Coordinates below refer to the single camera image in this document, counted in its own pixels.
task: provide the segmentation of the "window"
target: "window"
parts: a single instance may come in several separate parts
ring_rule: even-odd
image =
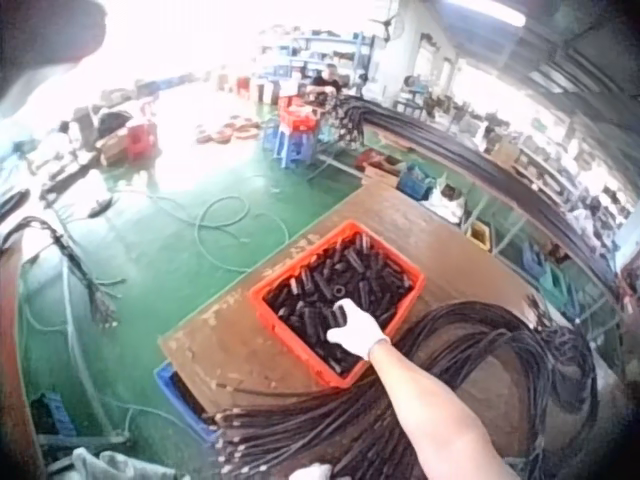
[[[420,77],[420,80],[427,82],[431,78],[431,67],[433,64],[433,53],[435,48],[429,44],[427,34],[420,35],[420,47],[413,74]]]
[[[453,70],[453,63],[448,58],[445,58],[444,64],[442,65],[442,73],[440,73],[440,82],[438,82],[438,86],[442,91],[447,88],[447,83],[451,76],[451,70]]]

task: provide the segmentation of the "blue plastic crate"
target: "blue plastic crate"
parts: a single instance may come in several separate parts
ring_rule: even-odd
[[[578,302],[578,295],[576,294],[576,289],[567,282],[567,303],[564,306],[564,314],[569,317],[569,321],[571,323],[575,322],[576,319],[580,318],[582,314],[582,308],[580,307],[580,302]]]
[[[547,272],[540,278],[540,287],[549,303],[558,311],[564,311],[568,300],[567,283],[558,267],[547,263]]]
[[[169,398],[173,406],[182,414],[182,417],[189,427],[191,427],[205,443],[212,444],[218,437],[218,431],[211,430],[209,425],[204,423],[184,402],[180,393],[175,389],[173,383],[171,383],[170,377],[175,371],[173,365],[167,361],[155,369],[153,376],[156,378],[160,389]]]
[[[429,175],[424,167],[411,163],[400,175],[396,188],[414,200],[420,201],[429,197],[434,183],[435,179]]]
[[[522,246],[522,268],[536,280],[547,274],[547,260],[540,249],[531,242]]]
[[[71,419],[64,408],[60,394],[56,392],[43,392],[42,399],[49,407],[58,434],[63,437],[77,437],[76,427],[71,423]]]

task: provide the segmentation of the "worker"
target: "worker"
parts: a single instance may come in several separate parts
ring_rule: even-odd
[[[338,67],[328,63],[321,75],[315,76],[306,89],[307,94],[316,96],[316,103],[325,104],[329,95],[338,95],[342,86],[338,82]]]
[[[402,429],[429,480],[517,479],[493,448],[480,419],[444,383],[407,360],[378,323],[344,299],[347,324],[327,332],[327,340],[371,362],[391,399]],[[319,479],[326,465],[312,465],[290,478]]]
[[[596,237],[595,219],[600,214],[601,209],[600,200],[597,197],[593,197],[586,208],[575,210],[568,216],[569,222],[596,253],[599,253],[600,241]]]

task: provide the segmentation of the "storage bin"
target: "storage bin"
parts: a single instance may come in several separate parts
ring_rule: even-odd
[[[420,201],[429,197],[434,184],[435,179],[427,173],[424,167],[412,163],[400,175],[396,188],[414,200]]]
[[[300,274],[300,270],[311,263],[313,257],[323,250],[333,247],[342,239],[350,238],[356,233],[365,233],[371,238],[372,247],[384,252],[387,257],[400,266],[413,284],[413,289],[397,305],[395,317],[391,320],[384,333],[392,338],[398,331],[402,322],[406,318],[409,310],[417,300],[420,292],[426,284],[424,274],[413,265],[404,255],[387,245],[382,238],[372,233],[364,226],[347,221],[329,233],[326,237],[316,243],[299,257],[293,259],[280,270],[258,283],[249,292],[249,297],[253,303],[258,319],[263,325],[273,333],[287,348],[297,356],[310,370],[312,375],[320,382],[331,387],[348,388],[351,386],[367,368],[368,363],[360,361],[346,376],[340,376],[334,372],[320,357],[318,357],[309,346],[298,337],[276,313],[271,310],[265,302],[265,296],[279,285],[283,280],[291,276]]]
[[[167,396],[169,401],[176,407],[176,410],[180,412],[182,418],[187,422],[187,425],[203,440],[207,445],[212,444],[217,436],[218,431],[212,430],[209,425],[204,421],[187,405],[182,398],[182,395],[176,389],[175,385],[171,381],[171,375],[175,372],[175,368],[170,362],[164,362],[153,372],[153,376],[156,382],[160,386],[162,392]]]

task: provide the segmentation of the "white cable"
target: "white cable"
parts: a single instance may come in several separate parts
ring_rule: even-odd
[[[67,318],[67,341],[69,345],[69,354],[71,355],[71,361],[73,362],[74,367],[78,372],[80,381],[82,382],[87,392],[87,397],[89,397],[89,402],[91,402],[91,406],[96,412],[96,416],[98,417],[100,425],[102,426],[103,430],[111,435],[113,433],[113,427],[111,426],[111,422],[109,422],[109,419],[107,418],[107,414],[102,408],[102,403],[98,398],[98,392],[93,386],[93,381],[91,380],[91,376],[89,375],[87,365],[84,362],[82,349],[80,348],[80,345],[78,343],[78,337],[76,335],[75,325],[73,323],[73,315],[71,313],[69,263],[66,258],[63,259],[62,263],[62,291],[64,296],[64,311]]]

